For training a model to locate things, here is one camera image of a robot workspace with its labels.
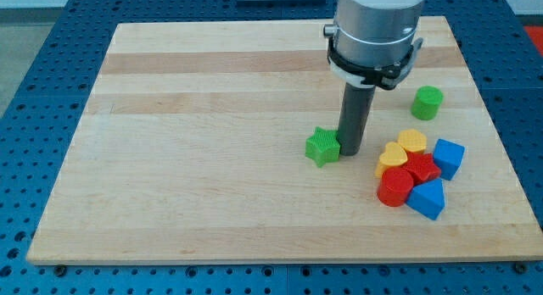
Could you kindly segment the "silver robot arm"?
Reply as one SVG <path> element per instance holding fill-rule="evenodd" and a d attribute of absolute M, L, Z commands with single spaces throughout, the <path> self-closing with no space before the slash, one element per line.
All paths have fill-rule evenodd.
<path fill-rule="evenodd" d="M 354 88 L 392 90 L 411 72 L 425 0 L 338 0 L 323 27 L 330 69 Z"/>

